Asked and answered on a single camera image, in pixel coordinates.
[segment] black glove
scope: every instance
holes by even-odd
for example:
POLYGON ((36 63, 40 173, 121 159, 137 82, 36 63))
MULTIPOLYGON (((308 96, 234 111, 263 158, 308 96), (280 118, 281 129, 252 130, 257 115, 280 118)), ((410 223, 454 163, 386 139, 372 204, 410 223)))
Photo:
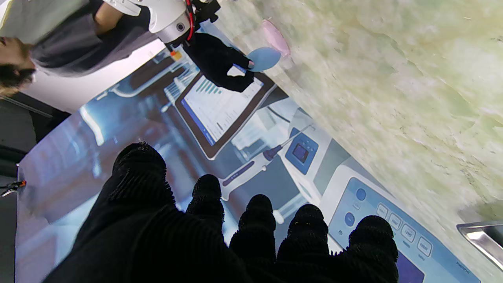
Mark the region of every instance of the black glove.
POLYGON ((218 87, 243 92, 253 83, 254 73, 248 70, 244 77, 227 75, 233 64, 248 69, 250 59, 212 35, 195 33, 190 46, 184 44, 184 50, 199 67, 201 73, 218 87))

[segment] gray shirt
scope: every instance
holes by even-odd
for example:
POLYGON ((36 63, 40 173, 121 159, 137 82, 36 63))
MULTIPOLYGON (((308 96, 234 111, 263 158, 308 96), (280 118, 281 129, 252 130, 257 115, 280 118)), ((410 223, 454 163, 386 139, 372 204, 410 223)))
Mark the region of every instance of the gray shirt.
POLYGON ((85 76, 127 58, 134 50, 157 38, 148 31, 150 12, 147 8, 142 8, 138 17, 124 15, 116 28, 96 35, 94 15, 102 3, 102 0, 90 0, 35 44, 31 51, 33 63, 49 74, 85 76))

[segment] control panel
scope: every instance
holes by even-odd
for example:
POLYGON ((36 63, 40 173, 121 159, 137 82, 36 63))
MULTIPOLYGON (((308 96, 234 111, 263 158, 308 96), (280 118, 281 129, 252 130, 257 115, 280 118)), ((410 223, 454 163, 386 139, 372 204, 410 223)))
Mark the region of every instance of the control panel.
MULTIPOLYGON (((293 137, 299 132, 298 129, 293 128, 290 137, 293 137)), ((306 175, 314 156, 318 151, 318 143, 310 139, 304 133, 301 133, 293 139, 285 157, 290 163, 295 166, 302 174, 306 175)))
POLYGON ((383 217, 393 229, 400 283, 480 283, 430 232, 355 177, 349 180, 329 224, 330 236, 346 248, 349 234, 368 215, 383 217))

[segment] tablet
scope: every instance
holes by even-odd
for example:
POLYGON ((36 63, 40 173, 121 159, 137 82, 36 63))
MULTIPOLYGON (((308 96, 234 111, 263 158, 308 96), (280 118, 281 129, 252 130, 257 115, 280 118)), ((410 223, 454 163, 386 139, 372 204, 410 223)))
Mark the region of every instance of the tablet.
MULTIPOLYGON (((243 76, 244 72, 233 66, 229 75, 243 76)), ((242 93, 219 88, 199 73, 177 98, 175 107, 206 157, 213 160, 274 88, 274 82, 262 73, 256 73, 254 82, 242 93)))

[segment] display screen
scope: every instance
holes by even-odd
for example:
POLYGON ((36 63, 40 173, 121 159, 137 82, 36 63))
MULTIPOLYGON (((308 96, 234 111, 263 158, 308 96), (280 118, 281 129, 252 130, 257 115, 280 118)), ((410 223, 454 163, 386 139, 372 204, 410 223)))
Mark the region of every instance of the display screen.
POLYGON ((396 267, 398 269, 398 283, 423 283, 425 274, 400 251, 398 251, 396 267))
MULTIPOLYGON (((233 66, 228 74, 243 76, 244 70, 233 66)), ((181 104, 213 146, 236 122, 263 85, 263 82, 255 78, 244 92, 239 93, 219 88, 202 76, 181 104)))
POLYGON ((298 144, 293 150, 293 155, 300 160, 300 162, 305 163, 309 152, 303 146, 298 144))

